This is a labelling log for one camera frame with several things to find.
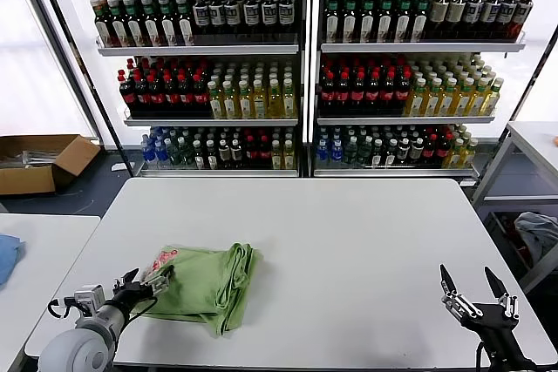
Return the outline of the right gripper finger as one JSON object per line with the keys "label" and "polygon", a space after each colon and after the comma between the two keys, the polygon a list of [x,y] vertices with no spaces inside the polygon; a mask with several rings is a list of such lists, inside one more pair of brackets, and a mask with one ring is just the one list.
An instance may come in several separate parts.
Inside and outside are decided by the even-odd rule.
{"label": "right gripper finger", "polygon": [[482,311],[472,304],[463,294],[460,294],[446,267],[441,264],[440,276],[443,289],[442,302],[446,309],[458,321],[479,319],[483,316]]}
{"label": "right gripper finger", "polygon": [[508,293],[503,281],[489,268],[485,267],[488,285],[498,303],[504,308],[504,315],[510,319],[518,319],[518,298]]}

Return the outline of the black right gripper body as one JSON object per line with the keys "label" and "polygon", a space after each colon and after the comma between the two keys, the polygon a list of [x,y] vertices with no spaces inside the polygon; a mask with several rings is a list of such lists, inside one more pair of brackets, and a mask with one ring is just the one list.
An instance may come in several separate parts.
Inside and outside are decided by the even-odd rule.
{"label": "black right gripper body", "polygon": [[460,321],[462,327],[480,338],[475,352],[475,370],[481,371],[481,356],[485,352],[488,371],[536,371],[537,365],[523,355],[514,336],[519,321],[507,318],[499,304],[481,304],[480,310],[483,316],[479,319]]}

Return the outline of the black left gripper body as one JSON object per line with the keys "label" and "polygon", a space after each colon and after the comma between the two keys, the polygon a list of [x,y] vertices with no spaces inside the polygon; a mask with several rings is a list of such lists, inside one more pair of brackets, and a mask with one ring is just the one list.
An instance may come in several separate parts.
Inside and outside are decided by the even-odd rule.
{"label": "black left gripper body", "polygon": [[153,288],[140,282],[127,282],[116,285],[112,293],[113,306],[129,315],[138,304],[153,297]]}

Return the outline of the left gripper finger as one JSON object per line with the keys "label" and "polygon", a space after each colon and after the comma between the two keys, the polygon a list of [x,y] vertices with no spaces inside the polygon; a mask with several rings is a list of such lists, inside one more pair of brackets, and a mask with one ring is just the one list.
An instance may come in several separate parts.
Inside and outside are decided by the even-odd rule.
{"label": "left gripper finger", "polygon": [[127,288],[129,285],[131,285],[136,277],[136,275],[138,274],[139,269],[135,268],[129,272],[126,272],[120,279],[117,279],[112,291],[114,293],[118,293],[121,290]]}
{"label": "left gripper finger", "polygon": [[140,276],[140,282],[150,287],[153,294],[160,294],[165,292],[174,277],[174,265],[168,265],[155,269],[151,273],[144,271]]}

